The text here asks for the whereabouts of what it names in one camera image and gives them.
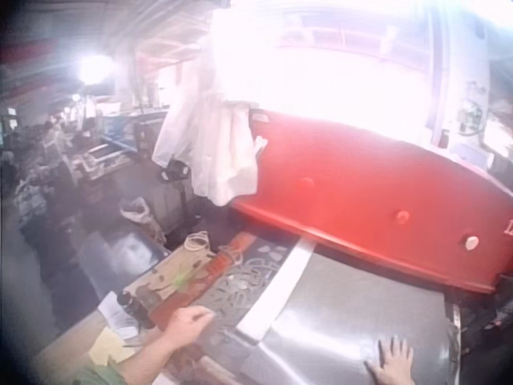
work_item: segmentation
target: stainless steel sheet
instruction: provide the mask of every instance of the stainless steel sheet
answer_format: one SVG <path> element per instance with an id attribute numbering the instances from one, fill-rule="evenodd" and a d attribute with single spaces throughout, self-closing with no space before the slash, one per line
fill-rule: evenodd
<path id="1" fill-rule="evenodd" d="M 377 362 L 378 340 L 393 335 L 407 338 L 415 349 L 416 383 L 449 380 L 442 293 L 314 254 L 241 371 L 262 385 L 371 385 L 364 361 Z"/>

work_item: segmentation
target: hand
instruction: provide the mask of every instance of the hand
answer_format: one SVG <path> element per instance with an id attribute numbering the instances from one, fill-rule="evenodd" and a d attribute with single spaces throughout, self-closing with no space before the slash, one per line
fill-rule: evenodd
<path id="1" fill-rule="evenodd" d="M 411 379 L 411 364 L 414 360 L 414 350 L 408 347 L 406 340 L 399 343 L 399 338 L 394 337 L 390 345 L 380 341 L 383 367 L 366 362 L 380 385 L 415 385 Z"/>
<path id="2" fill-rule="evenodd" d="M 197 340 L 214 316 L 215 313 L 202 306 L 178 309 L 171 316 L 161 339 L 172 350 L 189 345 Z"/>

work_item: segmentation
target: green sleeve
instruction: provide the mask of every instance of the green sleeve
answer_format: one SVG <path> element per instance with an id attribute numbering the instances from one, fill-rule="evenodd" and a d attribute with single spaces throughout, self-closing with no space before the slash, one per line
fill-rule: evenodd
<path id="1" fill-rule="evenodd" d="M 127 383 L 118 372 L 115 363 L 109 362 L 107 366 L 84 367 L 71 385 L 127 385 Z"/>

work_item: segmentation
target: bolt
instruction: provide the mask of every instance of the bolt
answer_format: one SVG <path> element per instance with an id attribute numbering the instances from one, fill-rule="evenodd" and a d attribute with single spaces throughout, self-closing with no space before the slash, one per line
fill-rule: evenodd
<path id="1" fill-rule="evenodd" d="M 463 242 L 463 244 L 465 245 L 465 249 L 467 251 L 472 251 L 473 249 L 475 249 L 476 247 L 478 247 L 478 244 L 479 244 L 479 238 L 477 238 L 476 236 L 472 235 L 472 236 L 469 236 L 465 239 L 465 241 Z"/>

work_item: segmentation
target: white strip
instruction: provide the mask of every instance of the white strip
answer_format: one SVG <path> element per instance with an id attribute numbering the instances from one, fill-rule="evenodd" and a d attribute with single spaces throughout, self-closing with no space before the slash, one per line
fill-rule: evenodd
<path id="1" fill-rule="evenodd" d="M 290 294 L 312 256 L 315 245 L 316 243 L 310 239 L 299 240 L 267 289 L 236 326 L 240 333 L 255 342 L 264 338 L 289 300 Z"/>

